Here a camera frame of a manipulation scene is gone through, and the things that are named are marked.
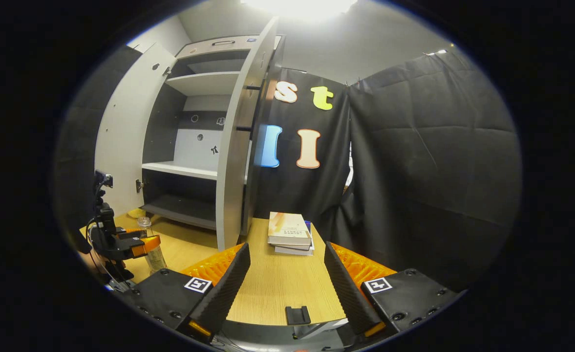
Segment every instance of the screw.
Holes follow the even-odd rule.
[[[392,320],[399,321],[399,320],[403,320],[405,317],[406,317],[406,315],[404,313],[396,313],[396,314],[392,315]]]

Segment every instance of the clear bottle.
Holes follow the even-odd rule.
[[[155,234],[153,233],[153,228],[151,228],[152,223],[150,222],[150,218],[147,218],[145,216],[137,218],[137,224],[140,227],[140,229],[146,231],[146,237],[155,236]],[[160,247],[161,246],[158,245],[157,248],[151,250],[151,252],[149,252],[146,255],[146,262],[149,263],[151,275],[155,274],[156,271],[160,269],[165,269],[168,267],[164,259],[164,254],[162,253],[162,249]]]

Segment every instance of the table surface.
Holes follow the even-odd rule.
[[[188,226],[159,216],[153,217],[153,230],[161,235],[161,248],[168,268],[180,271],[218,253],[216,234],[211,230]],[[137,227],[137,221],[124,214],[115,219],[117,226]],[[228,320],[260,325],[287,325],[285,307],[307,306],[311,323],[345,318],[324,265],[324,242],[315,226],[312,256],[274,253],[267,244],[268,220],[252,219],[249,235],[250,268],[242,283]],[[144,258],[125,261],[139,283],[149,276]]]

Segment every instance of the open cabinet door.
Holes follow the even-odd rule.
[[[265,26],[243,63],[225,118],[216,180],[215,219],[218,250],[236,245],[242,229],[242,203],[250,128],[253,123],[259,90],[267,71],[276,40],[278,18]]]
[[[144,137],[155,98],[175,57],[153,44],[124,75],[113,91],[98,129],[94,167],[113,176],[113,189],[104,201],[116,215],[144,205],[142,180]]]

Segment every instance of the cabinet shelf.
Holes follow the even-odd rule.
[[[186,96],[232,94],[239,71],[189,74],[169,78],[166,84]]]
[[[184,167],[175,165],[174,162],[144,163],[142,169],[168,172],[182,176],[191,176],[197,178],[206,178],[207,180],[216,180],[218,171],[194,169],[193,167]]]
[[[164,194],[142,209],[175,221],[215,230],[215,203]]]

